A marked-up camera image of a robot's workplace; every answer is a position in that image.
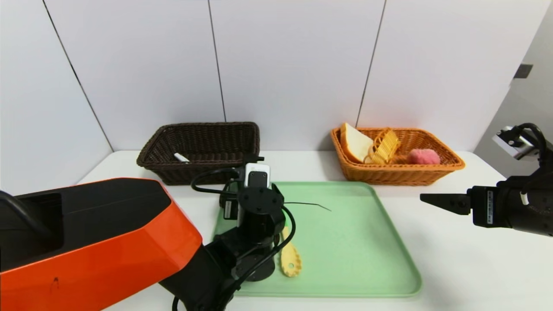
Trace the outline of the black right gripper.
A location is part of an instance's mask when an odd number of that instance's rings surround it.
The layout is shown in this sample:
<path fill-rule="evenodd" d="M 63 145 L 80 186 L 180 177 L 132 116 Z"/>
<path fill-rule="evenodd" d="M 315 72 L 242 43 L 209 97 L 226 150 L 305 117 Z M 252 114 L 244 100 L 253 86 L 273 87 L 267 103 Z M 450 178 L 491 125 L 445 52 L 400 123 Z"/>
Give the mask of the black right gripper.
<path fill-rule="evenodd" d="M 482 228 L 509 228 L 553 235 L 552 179 L 513 176 L 494 187 L 474 186 L 466 194 L 420 194 L 420 200 L 458 215 L 470 215 Z"/>

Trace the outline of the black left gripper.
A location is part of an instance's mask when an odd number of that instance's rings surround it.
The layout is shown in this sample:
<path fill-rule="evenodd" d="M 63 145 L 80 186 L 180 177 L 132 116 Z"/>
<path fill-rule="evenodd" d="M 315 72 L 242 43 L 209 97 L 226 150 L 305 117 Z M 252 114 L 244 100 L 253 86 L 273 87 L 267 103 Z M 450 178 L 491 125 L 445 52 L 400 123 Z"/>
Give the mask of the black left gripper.
<path fill-rule="evenodd" d="M 219 206 L 222 209 L 222 216 L 225 220 L 237 220 L 239 203 L 237 194 L 221 194 L 219 197 Z"/>

